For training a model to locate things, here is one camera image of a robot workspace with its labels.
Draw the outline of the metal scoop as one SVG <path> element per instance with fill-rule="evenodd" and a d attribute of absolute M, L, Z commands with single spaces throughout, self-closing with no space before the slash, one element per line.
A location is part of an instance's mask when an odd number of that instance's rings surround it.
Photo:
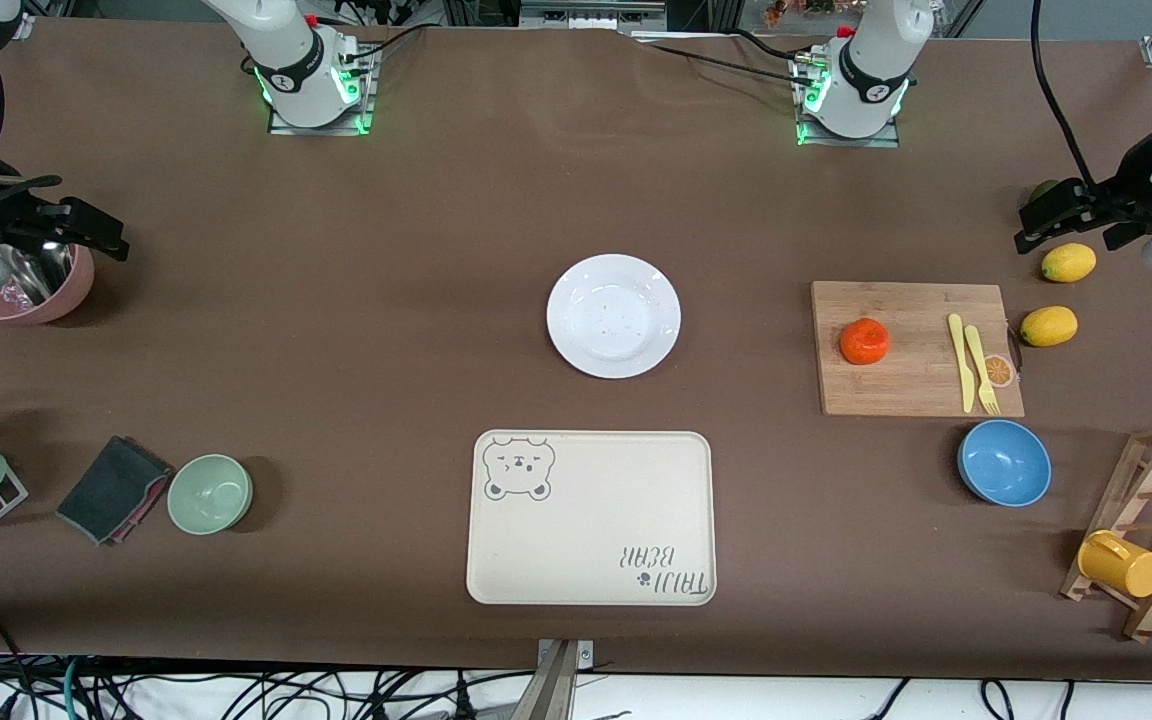
<path fill-rule="evenodd" d="M 0 243 L 0 259 L 9 265 L 12 276 L 35 306 L 51 300 L 65 285 L 73 268 L 69 247 L 59 242 L 41 243 L 36 252 L 20 251 Z"/>

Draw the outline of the wooden cutting board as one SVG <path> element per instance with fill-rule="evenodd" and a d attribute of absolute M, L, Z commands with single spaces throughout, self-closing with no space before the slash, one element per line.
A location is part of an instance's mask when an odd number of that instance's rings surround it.
<path fill-rule="evenodd" d="M 823 414 L 901 418 L 987 418 L 965 411 L 950 314 L 977 328 L 980 357 L 1009 357 L 1010 327 L 996 285 L 812 282 L 814 346 Z M 838 350 L 846 325 L 863 318 L 890 332 L 876 364 L 847 363 Z"/>

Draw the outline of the orange fruit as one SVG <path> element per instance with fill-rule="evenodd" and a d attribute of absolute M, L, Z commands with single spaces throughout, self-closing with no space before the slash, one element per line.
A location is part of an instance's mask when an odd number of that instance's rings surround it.
<path fill-rule="evenodd" d="M 852 365 L 881 363 L 890 353 L 890 331 L 869 316 L 847 324 L 838 334 L 838 353 L 846 363 Z"/>

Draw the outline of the yellow cup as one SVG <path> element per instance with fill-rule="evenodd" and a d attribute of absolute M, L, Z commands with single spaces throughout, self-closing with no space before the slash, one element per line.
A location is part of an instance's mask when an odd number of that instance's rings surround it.
<path fill-rule="evenodd" d="M 1076 566 L 1083 577 L 1129 597 L 1152 594 L 1152 551 L 1111 530 L 1097 530 L 1082 541 Z"/>

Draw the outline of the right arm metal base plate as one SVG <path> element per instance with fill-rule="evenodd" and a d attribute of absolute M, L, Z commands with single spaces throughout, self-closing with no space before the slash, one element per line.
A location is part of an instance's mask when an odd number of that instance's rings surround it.
<path fill-rule="evenodd" d="M 339 105 L 340 114 L 320 126 L 296 126 L 288 122 L 268 103 L 270 135 L 314 136 L 314 137 L 361 137 L 371 131 L 372 118 L 376 113 L 380 79 L 380 61 L 376 56 L 334 67 L 329 70 L 332 94 L 328 108 Z"/>

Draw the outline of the yellow plastic fork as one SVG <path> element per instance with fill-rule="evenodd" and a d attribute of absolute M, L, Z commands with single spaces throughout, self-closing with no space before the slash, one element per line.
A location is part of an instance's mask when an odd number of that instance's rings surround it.
<path fill-rule="evenodd" d="M 977 391 L 978 400 L 980 406 L 986 414 L 991 416 L 1000 416 L 1001 409 L 996 402 L 996 392 L 990 381 L 988 366 L 986 364 L 986 354 L 984 354 L 983 346 L 980 342 L 980 334 L 975 325 L 967 325 L 965 329 L 965 341 L 970 354 L 972 354 L 972 361 L 975 364 L 975 373 L 977 373 L 979 387 Z"/>

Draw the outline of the white round plate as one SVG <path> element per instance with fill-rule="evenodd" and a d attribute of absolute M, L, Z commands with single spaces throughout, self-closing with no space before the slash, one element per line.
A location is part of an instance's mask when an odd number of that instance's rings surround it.
<path fill-rule="evenodd" d="M 650 263 L 602 253 L 559 276 L 547 300 L 558 355 L 582 374 L 626 379 L 666 361 L 682 329 L 675 287 Z"/>

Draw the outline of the yellow lemon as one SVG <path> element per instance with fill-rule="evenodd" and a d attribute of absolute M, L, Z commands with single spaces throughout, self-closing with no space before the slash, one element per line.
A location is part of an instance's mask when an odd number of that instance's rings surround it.
<path fill-rule="evenodd" d="M 1052 283 L 1075 283 L 1087 278 L 1096 270 L 1097 253 L 1085 243 L 1062 243 L 1043 256 L 1039 273 L 1044 281 Z"/>
<path fill-rule="evenodd" d="M 1039 306 L 1020 324 L 1021 342 L 1037 347 L 1062 344 L 1076 336 L 1079 320 L 1070 306 Z"/>

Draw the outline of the dark grey folded cloth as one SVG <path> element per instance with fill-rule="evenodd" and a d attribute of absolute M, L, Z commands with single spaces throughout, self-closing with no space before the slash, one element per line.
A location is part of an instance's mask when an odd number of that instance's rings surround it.
<path fill-rule="evenodd" d="M 145 520 L 174 468 L 132 439 L 114 435 L 55 511 L 96 544 L 119 544 Z"/>

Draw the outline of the blue bowl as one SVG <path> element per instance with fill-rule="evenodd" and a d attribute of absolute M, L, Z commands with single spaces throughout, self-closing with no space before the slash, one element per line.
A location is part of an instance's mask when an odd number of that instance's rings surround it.
<path fill-rule="evenodd" d="M 960 478 L 975 497 L 1020 509 L 1046 497 L 1052 462 L 1041 439 L 1016 420 L 980 420 L 956 450 Z"/>

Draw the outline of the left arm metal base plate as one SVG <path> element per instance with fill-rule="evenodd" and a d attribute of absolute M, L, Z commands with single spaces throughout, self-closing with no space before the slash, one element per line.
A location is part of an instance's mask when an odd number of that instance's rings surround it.
<path fill-rule="evenodd" d="M 910 88 L 908 76 L 893 85 L 854 88 L 840 76 L 824 45 L 809 47 L 788 60 L 794 90 L 797 145 L 896 149 L 896 115 Z"/>

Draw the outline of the pink bowl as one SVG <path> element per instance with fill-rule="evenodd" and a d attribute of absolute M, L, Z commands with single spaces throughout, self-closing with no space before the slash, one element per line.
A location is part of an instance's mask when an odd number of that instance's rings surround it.
<path fill-rule="evenodd" d="M 65 285 L 51 300 L 38 306 L 32 306 L 26 313 L 15 313 L 14 306 L 5 304 L 0 297 L 0 325 L 41 325 L 55 323 L 65 314 L 71 313 L 88 297 L 93 283 L 94 265 L 88 247 L 69 243 L 73 253 L 73 268 Z"/>

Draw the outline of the yellow plastic knife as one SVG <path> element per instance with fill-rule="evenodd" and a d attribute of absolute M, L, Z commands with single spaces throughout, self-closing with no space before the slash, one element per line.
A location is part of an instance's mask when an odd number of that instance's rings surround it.
<path fill-rule="evenodd" d="M 973 414 L 973 406 L 977 402 L 977 382 L 972 367 L 968 363 L 967 336 L 963 319 L 960 314 L 947 314 L 948 332 L 950 332 L 952 344 L 957 364 L 957 376 L 961 391 L 961 406 L 964 414 Z"/>

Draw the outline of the cream bear print tray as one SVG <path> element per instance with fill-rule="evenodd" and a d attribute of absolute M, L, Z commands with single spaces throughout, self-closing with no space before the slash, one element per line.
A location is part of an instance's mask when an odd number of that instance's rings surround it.
<path fill-rule="evenodd" d="M 509 606 L 699 607 L 717 594 L 712 452 L 691 430 L 488 430 L 467 592 Z"/>

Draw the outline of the pale green bowl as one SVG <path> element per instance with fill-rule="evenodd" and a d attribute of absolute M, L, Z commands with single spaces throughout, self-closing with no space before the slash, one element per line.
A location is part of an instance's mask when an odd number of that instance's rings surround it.
<path fill-rule="evenodd" d="M 211 536 L 242 520 L 253 500 L 247 469 L 233 457 L 196 457 L 174 475 L 166 506 L 173 524 L 191 536 Z"/>

